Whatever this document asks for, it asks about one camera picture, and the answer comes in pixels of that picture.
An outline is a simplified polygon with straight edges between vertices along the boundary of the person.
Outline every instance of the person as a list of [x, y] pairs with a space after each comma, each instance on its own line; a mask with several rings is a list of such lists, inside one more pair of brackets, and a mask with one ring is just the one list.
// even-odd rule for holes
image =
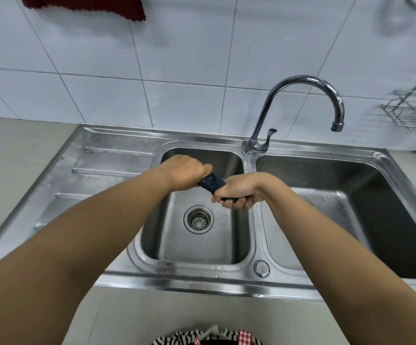
[[[80, 301], [154, 207], [211, 171], [175, 155], [78, 203], [0, 260], [0, 345], [61, 344]], [[212, 201], [234, 209], [267, 202], [351, 344], [416, 344], [416, 293], [355, 238], [271, 174], [226, 183]]]

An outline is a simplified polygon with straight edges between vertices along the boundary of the dark red cloth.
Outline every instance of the dark red cloth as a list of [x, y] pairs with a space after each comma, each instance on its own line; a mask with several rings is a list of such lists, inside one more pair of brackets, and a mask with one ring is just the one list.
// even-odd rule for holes
[[145, 21], [141, 0], [22, 0], [27, 8], [45, 6], [65, 7], [69, 10], [109, 11], [132, 21]]

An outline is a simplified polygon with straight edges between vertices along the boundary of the faucet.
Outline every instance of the faucet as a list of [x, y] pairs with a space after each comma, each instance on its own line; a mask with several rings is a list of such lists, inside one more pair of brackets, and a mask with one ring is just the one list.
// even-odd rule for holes
[[277, 133], [276, 128], [270, 128], [267, 133], [267, 141], [265, 143], [258, 143], [257, 136], [261, 130], [262, 124], [264, 123], [265, 117], [267, 116], [268, 109], [272, 104], [273, 98], [276, 94], [280, 92], [283, 88], [296, 84], [308, 84], [311, 86], [318, 87], [320, 90], [326, 93], [326, 95], [331, 99], [332, 104], [334, 105], [334, 121], [332, 122], [331, 130], [333, 132], [340, 132], [343, 129], [343, 118], [345, 115], [345, 108], [343, 107], [343, 101], [340, 94], [336, 89], [330, 85], [325, 80], [320, 79], [316, 76], [310, 75], [297, 75], [291, 76], [283, 81], [277, 83], [268, 93], [267, 98], [265, 99], [264, 106], [262, 107], [261, 115], [257, 120], [256, 127], [252, 133], [251, 138], [248, 141], [245, 149], [243, 149], [243, 154], [247, 157], [253, 157], [256, 153], [265, 153], [268, 150], [270, 144], [270, 137]]

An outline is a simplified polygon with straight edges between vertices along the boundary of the drain hole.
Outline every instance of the drain hole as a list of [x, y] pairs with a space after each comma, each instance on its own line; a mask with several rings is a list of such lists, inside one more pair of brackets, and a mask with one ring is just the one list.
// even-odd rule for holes
[[212, 213], [203, 206], [195, 206], [189, 209], [184, 216], [184, 224], [189, 231], [203, 234], [212, 227]]

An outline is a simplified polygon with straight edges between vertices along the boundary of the hand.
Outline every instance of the hand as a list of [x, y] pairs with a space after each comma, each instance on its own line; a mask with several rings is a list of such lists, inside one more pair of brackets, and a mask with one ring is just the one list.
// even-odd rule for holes
[[158, 168], [168, 176], [170, 191], [181, 191], [194, 188], [198, 182], [212, 172], [210, 164], [187, 155], [171, 156]]
[[[211, 202], [219, 202], [229, 209], [250, 209], [257, 202], [263, 201], [259, 187], [265, 176], [266, 173], [256, 172], [228, 177], [225, 180], [227, 184], [214, 193]], [[223, 201], [223, 197], [239, 198], [239, 200], [235, 203], [232, 200]]]

